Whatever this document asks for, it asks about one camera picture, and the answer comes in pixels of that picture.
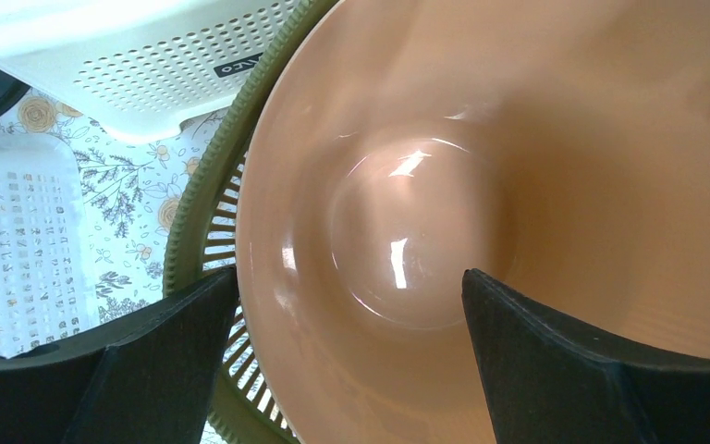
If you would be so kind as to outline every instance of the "green plastic colander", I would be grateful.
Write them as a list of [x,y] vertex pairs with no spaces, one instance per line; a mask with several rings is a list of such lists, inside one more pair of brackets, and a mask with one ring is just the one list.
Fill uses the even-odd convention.
[[[251,135],[279,75],[338,0],[300,0],[216,131],[180,204],[165,254],[165,295],[235,263],[240,177]],[[214,389],[211,425],[229,444],[298,442],[270,395],[237,310]]]

